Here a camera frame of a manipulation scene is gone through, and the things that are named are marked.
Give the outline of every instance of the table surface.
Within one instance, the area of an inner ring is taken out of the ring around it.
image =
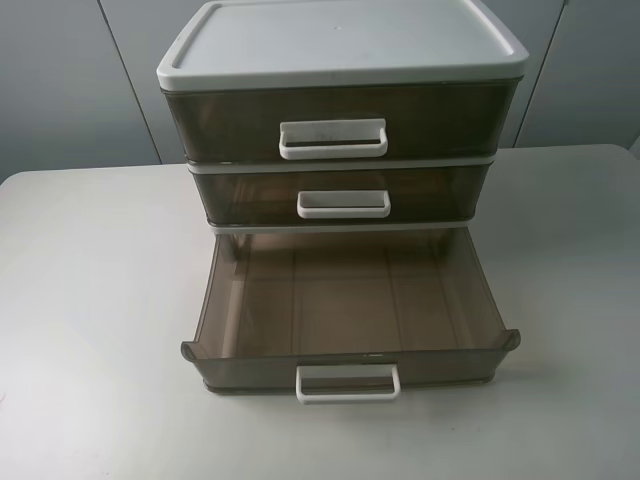
[[[522,345],[392,404],[221,397],[180,355],[214,237],[184,165],[0,187],[0,478],[634,479],[640,162],[505,150],[471,232]]]

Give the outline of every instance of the storage drawer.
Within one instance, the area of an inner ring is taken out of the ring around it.
[[[347,170],[329,166],[321,171],[261,173],[202,173],[230,169],[189,167],[209,222],[218,229],[463,222],[475,213],[489,168],[488,163],[393,165],[350,163],[341,165]]]
[[[526,50],[477,0],[205,4],[157,75],[193,162],[490,155]]]
[[[427,159],[495,153],[518,81],[164,93],[194,162]]]
[[[519,341],[466,228],[219,235],[182,353],[213,391],[297,389],[310,403],[485,382]]]

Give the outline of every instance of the translucent brown drawer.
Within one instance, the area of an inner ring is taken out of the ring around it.
[[[342,164],[342,170],[202,173],[190,164],[209,223],[220,229],[407,225],[466,222],[491,157],[481,165],[439,168],[429,162]]]
[[[182,354],[212,391],[311,403],[486,382],[519,342],[466,228],[219,235]]]
[[[519,80],[164,93],[194,162],[428,159],[495,153]]]

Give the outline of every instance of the white plastic lid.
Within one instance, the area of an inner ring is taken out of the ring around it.
[[[520,77],[528,54],[477,0],[211,2],[160,62],[168,91]]]

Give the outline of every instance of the white drawer handle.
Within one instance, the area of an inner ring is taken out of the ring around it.
[[[381,157],[389,146],[386,124],[384,118],[283,122],[280,124],[280,155],[286,160]],[[353,143],[372,140],[376,143]],[[336,144],[288,146],[291,143],[328,142]]]
[[[301,218],[385,218],[391,213],[386,190],[327,190],[298,193]]]
[[[321,378],[375,378],[391,377],[393,392],[390,393],[302,393],[305,379]],[[298,367],[296,370],[296,397],[302,404],[391,402],[400,395],[400,377],[396,365],[314,365]]]

